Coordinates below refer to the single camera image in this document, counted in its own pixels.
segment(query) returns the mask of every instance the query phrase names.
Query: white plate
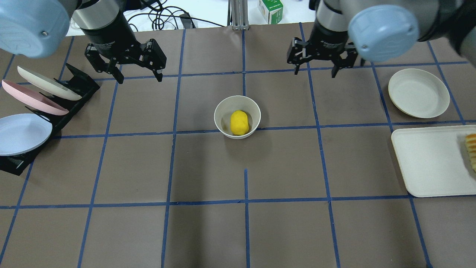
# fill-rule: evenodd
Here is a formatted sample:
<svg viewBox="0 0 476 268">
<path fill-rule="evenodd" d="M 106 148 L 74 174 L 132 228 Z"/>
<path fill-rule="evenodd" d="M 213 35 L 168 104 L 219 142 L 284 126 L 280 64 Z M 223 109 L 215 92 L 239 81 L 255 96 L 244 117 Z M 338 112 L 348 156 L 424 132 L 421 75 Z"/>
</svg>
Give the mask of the white plate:
<svg viewBox="0 0 476 268">
<path fill-rule="evenodd" d="M 0 155 L 19 155 L 42 145 L 51 135 L 51 123 L 33 113 L 0 118 Z"/>
<path fill-rule="evenodd" d="M 449 106 L 449 92 L 445 84 L 420 69 L 404 69 L 395 73 L 388 83 L 388 93 L 398 109 L 418 118 L 437 117 Z"/>
<path fill-rule="evenodd" d="M 55 80 L 45 77 L 37 72 L 30 71 L 20 66 L 17 67 L 17 70 L 18 73 L 28 82 L 53 95 L 70 101 L 77 101 L 81 98 L 81 96 L 74 93 L 69 88 L 66 88 Z"/>
<path fill-rule="evenodd" d="M 465 137 L 476 125 L 398 129 L 392 143 L 409 193 L 416 197 L 476 194 Z"/>
</svg>

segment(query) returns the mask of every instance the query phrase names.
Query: white bowl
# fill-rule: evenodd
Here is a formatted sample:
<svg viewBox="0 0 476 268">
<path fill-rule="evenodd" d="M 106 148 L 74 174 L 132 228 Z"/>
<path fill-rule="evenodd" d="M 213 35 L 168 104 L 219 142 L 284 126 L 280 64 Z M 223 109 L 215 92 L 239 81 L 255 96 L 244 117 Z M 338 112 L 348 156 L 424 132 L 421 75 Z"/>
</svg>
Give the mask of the white bowl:
<svg viewBox="0 0 476 268">
<path fill-rule="evenodd" d="M 233 135 L 230 130 L 230 116 L 236 110 L 242 110 L 248 115 L 248 123 L 251 126 L 250 131 L 241 136 Z M 239 140 L 250 136 L 258 128 L 259 122 L 261 121 L 261 110 L 259 109 L 258 104 L 256 104 L 252 99 L 237 95 L 228 97 L 221 101 L 216 107 L 213 116 L 215 119 L 215 125 L 223 135 L 231 139 Z"/>
<path fill-rule="evenodd" d="M 449 92 L 445 84 L 420 69 L 396 72 L 388 83 L 388 93 L 398 109 L 418 118 L 439 116 L 449 106 Z"/>
</svg>

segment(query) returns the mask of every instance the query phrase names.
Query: yellow lemon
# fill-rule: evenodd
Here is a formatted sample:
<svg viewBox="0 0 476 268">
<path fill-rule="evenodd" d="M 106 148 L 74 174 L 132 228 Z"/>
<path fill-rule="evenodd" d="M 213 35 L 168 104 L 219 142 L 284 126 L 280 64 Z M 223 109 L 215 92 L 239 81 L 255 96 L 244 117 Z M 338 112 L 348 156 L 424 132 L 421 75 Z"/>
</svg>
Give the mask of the yellow lemon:
<svg viewBox="0 0 476 268">
<path fill-rule="evenodd" d="M 234 135 L 244 135 L 248 133 L 248 116 L 244 111 L 236 110 L 230 117 L 230 129 Z"/>
</svg>

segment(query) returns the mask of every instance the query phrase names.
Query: rectangular tray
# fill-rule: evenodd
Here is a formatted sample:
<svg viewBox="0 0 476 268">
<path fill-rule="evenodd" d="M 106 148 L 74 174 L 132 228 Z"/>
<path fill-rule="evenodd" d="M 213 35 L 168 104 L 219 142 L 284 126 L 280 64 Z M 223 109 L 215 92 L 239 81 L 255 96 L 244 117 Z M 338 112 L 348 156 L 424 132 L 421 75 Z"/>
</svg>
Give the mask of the rectangular tray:
<svg viewBox="0 0 476 268">
<path fill-rule="evenodd" d="M 416 197 L 476 194 L 465 136 L 476 125 L 398 129 L 392 144 L 409 193 Z"/>
</svg>

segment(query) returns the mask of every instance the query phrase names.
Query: green box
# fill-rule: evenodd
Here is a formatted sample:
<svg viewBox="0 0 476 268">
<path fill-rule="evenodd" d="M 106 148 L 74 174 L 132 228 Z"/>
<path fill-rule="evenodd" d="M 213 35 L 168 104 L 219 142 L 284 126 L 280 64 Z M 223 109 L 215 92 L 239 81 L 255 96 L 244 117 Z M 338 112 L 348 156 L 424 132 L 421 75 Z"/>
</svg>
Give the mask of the green box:
<svg viewBox="0 0 476 268">
<path fill-rule="evenodd" d="M 280 0 L 258 0 L 258 9 L 268 24 L 278 24 L 283 19 L 283 3 Z"/>
</svg>

